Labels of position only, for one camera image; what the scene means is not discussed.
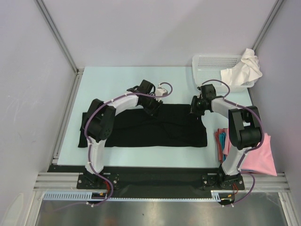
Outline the black t shirt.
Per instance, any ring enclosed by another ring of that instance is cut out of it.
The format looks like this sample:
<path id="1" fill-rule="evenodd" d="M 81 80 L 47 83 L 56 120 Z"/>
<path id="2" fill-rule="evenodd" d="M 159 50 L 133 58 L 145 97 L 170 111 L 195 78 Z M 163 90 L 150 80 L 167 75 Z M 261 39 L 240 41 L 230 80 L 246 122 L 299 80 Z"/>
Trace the black t shirt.
<path id="1" fill-rule="evenodd" d="M 105 147 L 206 147 L 207 132 L 188 104 L 162 104 L 149 115 L 144 109 L 116 113 Z"/>

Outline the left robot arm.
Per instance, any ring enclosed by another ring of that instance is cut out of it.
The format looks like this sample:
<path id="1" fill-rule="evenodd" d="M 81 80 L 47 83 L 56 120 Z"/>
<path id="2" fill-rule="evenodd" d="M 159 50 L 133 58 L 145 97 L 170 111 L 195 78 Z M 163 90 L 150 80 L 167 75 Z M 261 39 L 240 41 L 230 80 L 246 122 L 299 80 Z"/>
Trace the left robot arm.
<path id="1" fill-rule="evenodd" d="M 155 113 L 163 103 L 161 99 L 172 92 L 162 85 L 154 87 L 149 81 L 143 80 L 139 86 L 127 89 L 119 97 L 106 102 L 96 98 L 91 102 L 82 120 L 82 129 L 88 146 L 84 175 L 93 188 L 101 187 L 104 182 L 104 176 L 100 174 L 104 169 L 104 148 L 112 134 L 115 117 L 136 106 L 142 106 L 150 114 Z"/>

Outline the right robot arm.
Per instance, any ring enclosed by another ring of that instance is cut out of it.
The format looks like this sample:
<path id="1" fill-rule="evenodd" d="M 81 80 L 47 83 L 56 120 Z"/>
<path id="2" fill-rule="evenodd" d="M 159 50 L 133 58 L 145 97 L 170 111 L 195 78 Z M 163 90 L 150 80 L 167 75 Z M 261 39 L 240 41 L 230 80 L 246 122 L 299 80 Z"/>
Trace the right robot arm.
<path id="1" fill-rule="evenodd" d="M 203 176 L 203 189 L 230 190 L 241 178 L 241 166 L 247 154 L 259 148 L 264 141 L 258 108 L 245 107 L 218 96 L 213 84 L 198 87 L 200 94 L 193 96 L 190 112 L 204 116 L 206 111 L 218 113 L 228 119 L 231 150 L 225 161 L 220 164 L 216 176 Z"/>

